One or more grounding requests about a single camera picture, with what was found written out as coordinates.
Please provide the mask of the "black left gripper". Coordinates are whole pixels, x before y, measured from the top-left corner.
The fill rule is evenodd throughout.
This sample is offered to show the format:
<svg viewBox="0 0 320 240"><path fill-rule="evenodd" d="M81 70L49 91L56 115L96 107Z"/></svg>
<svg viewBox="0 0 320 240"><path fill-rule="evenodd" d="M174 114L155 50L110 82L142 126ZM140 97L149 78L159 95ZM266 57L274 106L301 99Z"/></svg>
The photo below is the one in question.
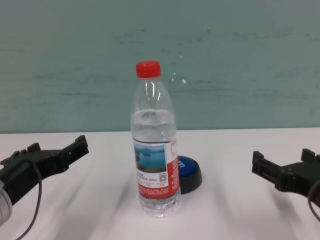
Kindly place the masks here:
<svg viewBox="0 0 320 240"><path fill-rule="evenodd" d="M62 149L41 150L38 142L31 144L27 150L15 151L10 157L1 160L0 180L4 191L15 205L40 180L65 172L75 161L89 153L84 135Z"/></svg>

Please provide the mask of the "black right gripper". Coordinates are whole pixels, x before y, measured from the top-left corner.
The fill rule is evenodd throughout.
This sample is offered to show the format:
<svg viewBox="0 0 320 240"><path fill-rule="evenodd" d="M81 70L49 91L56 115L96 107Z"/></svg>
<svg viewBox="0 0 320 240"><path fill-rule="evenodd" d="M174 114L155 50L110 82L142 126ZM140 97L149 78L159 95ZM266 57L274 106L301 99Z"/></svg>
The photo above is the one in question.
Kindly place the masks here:
<svg viewBox="0 0 320 240"><path fill-rule="evenodd" d="M279 166L254 151L251 172L273 183L280 192L307 197L312 186L320 180L320 155L303 148L301 161Z"/></svg>

